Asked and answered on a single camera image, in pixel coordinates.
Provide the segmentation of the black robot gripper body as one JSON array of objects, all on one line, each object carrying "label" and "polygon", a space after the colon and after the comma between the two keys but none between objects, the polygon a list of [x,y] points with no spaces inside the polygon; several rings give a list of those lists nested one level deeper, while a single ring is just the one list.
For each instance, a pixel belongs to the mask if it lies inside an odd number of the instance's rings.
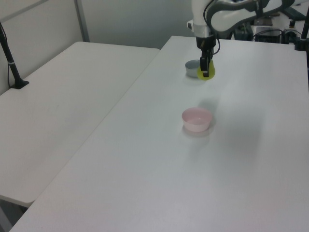
[{"label": "black robot gripper body", "polygon": [[211,35],[207,38],[196,37],[197,47],[201,50],[202,57],[208,57],[209,50],[216,46],[216,38]]}]

